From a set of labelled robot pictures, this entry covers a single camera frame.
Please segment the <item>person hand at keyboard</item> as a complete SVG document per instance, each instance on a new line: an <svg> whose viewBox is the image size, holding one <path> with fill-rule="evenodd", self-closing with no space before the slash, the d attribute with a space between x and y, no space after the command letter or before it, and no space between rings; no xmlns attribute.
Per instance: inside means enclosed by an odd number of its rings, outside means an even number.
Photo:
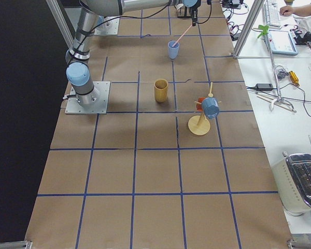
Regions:
<svg viewBox="0 0 311 249"><path fill-rule="evenodd" d="M294 8L290 5L286 5L280 8L279 13L281 16L290 16L293 14Z"/></svg>

